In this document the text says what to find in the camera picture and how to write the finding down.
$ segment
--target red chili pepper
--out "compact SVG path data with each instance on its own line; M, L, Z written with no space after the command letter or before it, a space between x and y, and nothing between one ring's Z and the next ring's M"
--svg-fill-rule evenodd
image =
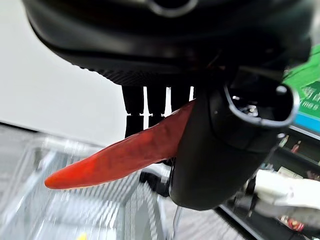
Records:
M159 124L53 173L44 184L50 189L99 185L174 157L194 102L189 102Z

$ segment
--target wire basket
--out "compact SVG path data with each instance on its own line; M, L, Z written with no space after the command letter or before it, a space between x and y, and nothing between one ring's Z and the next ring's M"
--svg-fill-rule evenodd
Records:
M61 151L63 145L36 161L34 172L3 211L1 240L166 239L157 195L139 183L139 171L93 187L46 188L48 175L82 159L76 156L82 147L70 153L70 147Z

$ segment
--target white wall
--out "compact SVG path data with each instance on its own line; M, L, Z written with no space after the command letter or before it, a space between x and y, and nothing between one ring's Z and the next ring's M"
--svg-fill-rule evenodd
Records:
M125 135L121 87L51 53L20 0L0 0L0 122L110 145Z

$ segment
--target shopping cart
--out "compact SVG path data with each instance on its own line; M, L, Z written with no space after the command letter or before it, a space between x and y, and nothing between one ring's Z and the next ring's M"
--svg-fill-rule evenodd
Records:
M48 175L99 149L52 136L34 138L0 199L0 239L166 239L161 199L147 184L139 183L139 171L87 188L51 190L44 186ZM33 172L24 180L23 172L30 164Z

